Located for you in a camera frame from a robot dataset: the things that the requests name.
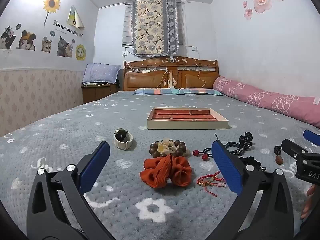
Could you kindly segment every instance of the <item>nightstand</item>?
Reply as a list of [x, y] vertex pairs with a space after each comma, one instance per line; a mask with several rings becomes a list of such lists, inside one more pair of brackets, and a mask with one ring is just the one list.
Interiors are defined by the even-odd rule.
[[89, 103], [102, 98], [105, 98], [118, 91], [116, 84], [103, 84], [103, 85], [87, 85], [82, 88], [83, 103]]

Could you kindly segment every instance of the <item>human hand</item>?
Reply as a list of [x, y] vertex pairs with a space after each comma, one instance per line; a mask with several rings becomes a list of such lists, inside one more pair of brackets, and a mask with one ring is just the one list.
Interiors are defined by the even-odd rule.
[[304, 208], [301, 213], [300, 219], [304, 219], [307, 216], [308, 212], [310, 211], [312, 206], [312, 196], [313, 196], [313, 193], [315, 192], [316, 187], [317, 186], [313, 184], [307, 191], [307, 200], [304, 204]]

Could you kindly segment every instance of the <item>orange scrunchie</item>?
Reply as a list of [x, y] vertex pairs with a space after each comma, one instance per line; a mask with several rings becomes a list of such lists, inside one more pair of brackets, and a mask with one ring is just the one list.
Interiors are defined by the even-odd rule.
[[147, 159], [143, 167], [145, 170], [140, 172], [140, 177], [152, 188], [164, 187], [168, 178], [180, 187], [185, 187], [191, 182], [192, 169], [185, 157], [174, 158], [169, 154], [166, 157]]

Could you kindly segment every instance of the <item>pillow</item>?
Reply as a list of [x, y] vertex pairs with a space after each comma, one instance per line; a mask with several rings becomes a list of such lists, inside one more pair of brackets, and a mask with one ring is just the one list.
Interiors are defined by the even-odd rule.
[[215, 96], [223, 96], [222, 93], [211, 88], [181, 88], [180, 91], [182, 91], [184, 94], [208, 94]]
[[120, 67], [120, 65], [90, 63], [85, 69], [82, 83], [107, 82], [115, 84]]
[[217, 78], [213, 88], [253, 106], [266, 108], [320, 128], [318, 97], [298, 97], [265, 91], [238, 81]]
[[138, 88], [134, 93], [136, 95], [180, 95], [180, 90], [176, 88]]

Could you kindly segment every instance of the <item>gray bedspread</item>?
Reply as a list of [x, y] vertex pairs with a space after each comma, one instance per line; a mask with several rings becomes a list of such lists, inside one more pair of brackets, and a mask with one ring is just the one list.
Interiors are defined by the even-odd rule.
[[[229, 120], [225, 130], [147, 130], [147, 117], [157, 107], [210, 107]], [[117, 149], [113, 134], [117, 128], [127, 129], [135, 138], [128, 151]], [[295, 141], [309, 152], [319, 152], [303, 139], [303, 131], [319, 129], [293, 118], [248, 105], [227, 96], [155, 95], [137, 96], [118, 92], [96, 102], [77, 106], [49, 116], [0, 138], [0, 199], [8, 213], [26, 232], [26, 215], [31, 185], [37, 169], [64, 169], [90, 154], [101, 140], [109, 142], [110, 158], [94, 187], [85, 194], [97, 217], [116, 239], [205, 239], [232, 205], [236, 194], [228, 187], [212, 187], [218, 197], [196, 184], [199, 176], [215, 173], [212, 159], [189, 156], [193, 182], [188, 187], [169, 183], [152, 189], [140, 179], [143, 161], [150, 158], [149, 145], [163, 138], [184, 141], [191, 152], [210, 147], [217, 133], [222, 142], [237, 141], [250, 131], [254, 146], [244, 157], [254, 156], [267, 171], [279, 168], [273, 148], [285, 138]], [[282, 153], [281, 166], [291, 191], [295, 229], [300, 226], [300, 212], [310, 184], [295, 178], [295, 160]], [[252, 210], [243, 225], [247, 227], [257, 207], [258, 192]], [[66, 213], [73, 226], [79, 228], [61, 194]]]

